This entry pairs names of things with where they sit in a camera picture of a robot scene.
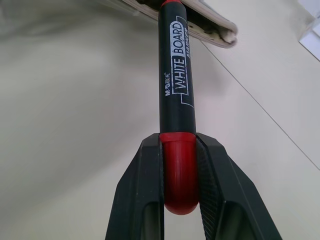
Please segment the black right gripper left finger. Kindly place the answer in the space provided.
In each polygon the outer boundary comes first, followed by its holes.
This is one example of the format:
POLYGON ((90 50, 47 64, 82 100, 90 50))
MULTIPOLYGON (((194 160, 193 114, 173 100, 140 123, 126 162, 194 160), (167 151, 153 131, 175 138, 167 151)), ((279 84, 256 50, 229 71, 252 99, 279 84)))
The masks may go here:
POLYGON ((157 133, 141 142, 116 186, 105 240, 165 240, 162 152, 157 133))

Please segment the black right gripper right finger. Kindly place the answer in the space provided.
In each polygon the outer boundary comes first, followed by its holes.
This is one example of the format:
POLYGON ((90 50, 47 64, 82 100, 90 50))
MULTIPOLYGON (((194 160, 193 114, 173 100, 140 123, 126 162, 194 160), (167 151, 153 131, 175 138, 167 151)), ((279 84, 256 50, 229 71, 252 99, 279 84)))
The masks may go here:
POLYGON ((255 184, 215 138, 196 136, 199 207, 205 240, 279 240, 255 184))

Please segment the black red whiteboard marker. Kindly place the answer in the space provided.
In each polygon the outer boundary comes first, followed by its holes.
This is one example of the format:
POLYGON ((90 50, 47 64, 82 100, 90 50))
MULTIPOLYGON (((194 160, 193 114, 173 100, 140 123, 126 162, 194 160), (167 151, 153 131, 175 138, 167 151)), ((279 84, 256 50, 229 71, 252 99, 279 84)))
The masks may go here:
POLYGON ((187 215, 198 205, 199 190, 189 29, 180 0, 160 6, 158 36, 164 205, 173 214, 187 215))

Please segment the white grid zipper pouch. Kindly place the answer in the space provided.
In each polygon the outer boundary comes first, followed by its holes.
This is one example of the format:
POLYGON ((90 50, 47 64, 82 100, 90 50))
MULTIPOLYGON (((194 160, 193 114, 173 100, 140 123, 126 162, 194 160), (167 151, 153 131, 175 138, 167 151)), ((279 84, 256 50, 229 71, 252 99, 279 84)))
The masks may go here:
MULTIPOLYGON (((158 19, 165 0, 119 0, 153 20, 158 19)), ((237 43, 237 26, 204 0, 179 0, 186 9, 189 34, 201 41, 229 49, 237 43)))

